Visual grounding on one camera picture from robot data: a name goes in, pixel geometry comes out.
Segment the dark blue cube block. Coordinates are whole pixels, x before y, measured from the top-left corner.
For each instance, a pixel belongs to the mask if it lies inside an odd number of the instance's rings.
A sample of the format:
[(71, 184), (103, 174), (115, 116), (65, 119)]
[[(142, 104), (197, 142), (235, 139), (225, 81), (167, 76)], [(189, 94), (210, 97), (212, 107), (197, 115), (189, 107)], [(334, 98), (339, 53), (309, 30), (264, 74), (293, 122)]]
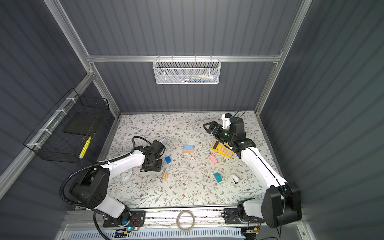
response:
[(170, 157), (166, 157), (165, 160), (166, 160), (166, 163), (167, 163), (167, 164), (171, 164), (171, 163), (172, 163), (172, 160), (171, 160)]

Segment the pink block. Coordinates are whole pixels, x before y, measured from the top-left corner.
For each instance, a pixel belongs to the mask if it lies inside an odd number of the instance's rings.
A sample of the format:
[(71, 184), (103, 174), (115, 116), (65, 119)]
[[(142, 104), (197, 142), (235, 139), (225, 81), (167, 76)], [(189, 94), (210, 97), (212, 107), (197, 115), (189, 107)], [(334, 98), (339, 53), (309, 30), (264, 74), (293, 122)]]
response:
[(209, 156), (209, 159), (210, 161), (215, 165), (218, 163), (218, 160), (216, 159), (216, 157), (214, 155), (210, 155)]

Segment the natural wood block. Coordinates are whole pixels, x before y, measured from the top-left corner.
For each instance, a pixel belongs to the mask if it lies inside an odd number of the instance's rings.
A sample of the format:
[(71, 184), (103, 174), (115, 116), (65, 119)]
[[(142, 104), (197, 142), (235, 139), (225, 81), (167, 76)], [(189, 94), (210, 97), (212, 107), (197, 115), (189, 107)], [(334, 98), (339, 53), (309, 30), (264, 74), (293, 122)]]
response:
[(194, 153), (195, 149), (183, 149), (183, 153)]

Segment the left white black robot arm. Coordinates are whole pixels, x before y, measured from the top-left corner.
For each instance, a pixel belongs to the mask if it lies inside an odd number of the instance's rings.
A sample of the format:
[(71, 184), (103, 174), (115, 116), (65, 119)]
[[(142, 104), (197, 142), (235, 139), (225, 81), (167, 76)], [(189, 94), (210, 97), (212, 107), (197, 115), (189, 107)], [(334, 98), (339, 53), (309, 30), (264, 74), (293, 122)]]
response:
[(166, 147), (154, 140), (148, 146), (136, 146), (120, 157), (98, 166), (87, 168), (75, 174), (77, 178), (70, 189), (70, 194), (83, 206), (93, 211), (102, 212), (110, 220), (117, 220), (121, 227), (133, 224), (130, 209), (108, 193), (110, 181), (128, 170), (140, 167), (141, 172), (159, 172)]

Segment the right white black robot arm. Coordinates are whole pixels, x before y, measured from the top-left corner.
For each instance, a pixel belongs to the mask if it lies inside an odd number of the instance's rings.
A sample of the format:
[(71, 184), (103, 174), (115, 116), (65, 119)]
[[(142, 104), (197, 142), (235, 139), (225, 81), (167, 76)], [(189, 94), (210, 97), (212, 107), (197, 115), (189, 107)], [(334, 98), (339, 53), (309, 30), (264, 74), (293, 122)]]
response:
[(288, 183), (262, 157), (256, 144), (247, 138), (242, 118), (224, 114), (222, 120), (222, 124), (212, 121), (203, 127), (250, 168), (263, 190), (261, 201), (254, 198), (239, 201), (236, 213), (229, 214), (226, 223), (259, 221), (277, 228), (300, 221), (302, 203), (298, 185)]

